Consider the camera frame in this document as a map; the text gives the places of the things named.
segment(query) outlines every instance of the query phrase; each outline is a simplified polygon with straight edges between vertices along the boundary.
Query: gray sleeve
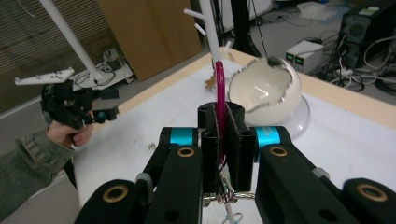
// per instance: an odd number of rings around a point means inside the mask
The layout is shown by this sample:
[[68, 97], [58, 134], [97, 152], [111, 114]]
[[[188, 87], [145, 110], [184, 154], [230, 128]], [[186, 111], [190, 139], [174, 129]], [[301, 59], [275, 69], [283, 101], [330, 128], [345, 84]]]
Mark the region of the gray sleeve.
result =
[[0, 158], [0, 221], [50, 184], [73, 154], [73, 149], [52, 142], [46, 131], [17, 140]]

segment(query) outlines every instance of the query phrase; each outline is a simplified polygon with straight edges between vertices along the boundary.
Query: white rod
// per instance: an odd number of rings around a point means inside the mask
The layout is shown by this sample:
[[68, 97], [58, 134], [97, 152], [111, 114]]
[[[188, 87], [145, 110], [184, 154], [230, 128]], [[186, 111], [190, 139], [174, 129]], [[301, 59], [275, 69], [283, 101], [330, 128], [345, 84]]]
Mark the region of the white rod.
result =
[[227, 41], [227, 44], [225, 45], [224, 50], [223, 50], [223, 52], [221, 54], [221, 58], [224, 58], [224, 56], [227, 53], [227, 51], [230, 48], [230, 46], [231, 46], [231, 41]]
[[209, 42], [210, 53], [212, 54], [213, 63], [221, 61], [218, 35], [215, 27], [215, 19], [213, 18], [211, 1], [200, 0], [202, 14], [204, 14], [205, 28], [207, 33], [207, 40]]
[[183, 11], [184, 11], [184, 13], [186, 13], [189, 16], [192, 16], [192, 17], [195, 17], [195, 18], [198, 18], [198, 19], [201, 19], [201, 20], [205, 19], [205, 16], [203, 14], [198, 13], [196, 11], [189, 10], [188, 8], [184, 8]]
[[76, 36], [73, 31], [70, 29], [69, 25], [64, 20], [64, 17], [59, 12], [58, 8], [53, 4], [51, 0], [40, 0], [40, 3], [43, 5], [44, 9], [47, 10], [52, 20], [61, 30], [62, 34], [69, 42], [70, 46], [76, 52], [77, 56], [82, 60], [84, 65], [87, 67], [88, 71], [92, 74], [90, 78], [100, 79], [102, 75], [96, 69], [96, 66], [93, 64], [91, 58], [88, 56], [87, 52], [78, 42]]
[[201, 35], [206, 36], [206, 31], [204, 29], [202, 29], [202, 27], [198, 23], [195, 23], [194, 26], [195, 26], [195, 28], [197, 28], [199, 33], [201, 33]]

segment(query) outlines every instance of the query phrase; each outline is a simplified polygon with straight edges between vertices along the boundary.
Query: cardboard box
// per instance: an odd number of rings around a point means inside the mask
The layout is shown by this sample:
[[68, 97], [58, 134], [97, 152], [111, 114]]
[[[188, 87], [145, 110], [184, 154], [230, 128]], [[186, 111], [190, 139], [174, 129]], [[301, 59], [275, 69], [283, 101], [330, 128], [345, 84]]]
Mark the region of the cardboard box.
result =
[[189, 0], [99, 0], [121, 50], [139, 80], [202, 51]]

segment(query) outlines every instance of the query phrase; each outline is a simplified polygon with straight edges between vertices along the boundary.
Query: white table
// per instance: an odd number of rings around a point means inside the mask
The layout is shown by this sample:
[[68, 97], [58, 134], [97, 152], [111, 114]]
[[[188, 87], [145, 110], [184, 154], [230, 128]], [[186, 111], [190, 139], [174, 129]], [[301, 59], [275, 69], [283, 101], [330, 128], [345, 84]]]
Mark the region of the white table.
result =
[[[252, 57], [231, 50], [224, 62], [230, 75]], [[90, 143], [74, 158], [80, 203], [112, 179], [134, 181], [157, 146], [162, 127], [196, 127], [197, 107], [215, 100], [204, 82], [211, 76], [210, 55], [120, 106], [121, 115], [97, 127]], [[304, 97], [311, 109], [310, 124], [294, 144], [331, 181], [365, 177], [396, 191], [396, 107], [301, 75]], [[258, 165], [254, 166], [257, 176]], [[253, 176], [253, 189], [256, 178]], [[233, 204], [244, 214], [243, 223], [260, 223], [253, 201]], [[220, 223], [223, 205], [204, 209], [203, 223]]]

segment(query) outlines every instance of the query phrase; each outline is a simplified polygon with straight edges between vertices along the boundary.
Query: human hand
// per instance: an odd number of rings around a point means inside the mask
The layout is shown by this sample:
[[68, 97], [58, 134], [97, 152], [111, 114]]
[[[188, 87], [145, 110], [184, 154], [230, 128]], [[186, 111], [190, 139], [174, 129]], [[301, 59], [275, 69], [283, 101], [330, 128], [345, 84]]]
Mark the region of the human hand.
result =
[[82, 127], [80, 130], [75, 130], [54, 120], [47, 130], [47, 136], [53, 142], [64, 147], [71, 147], [72, 145], [80, 147], [91, 139], [92, 130], [93, 125], [91, 124]]

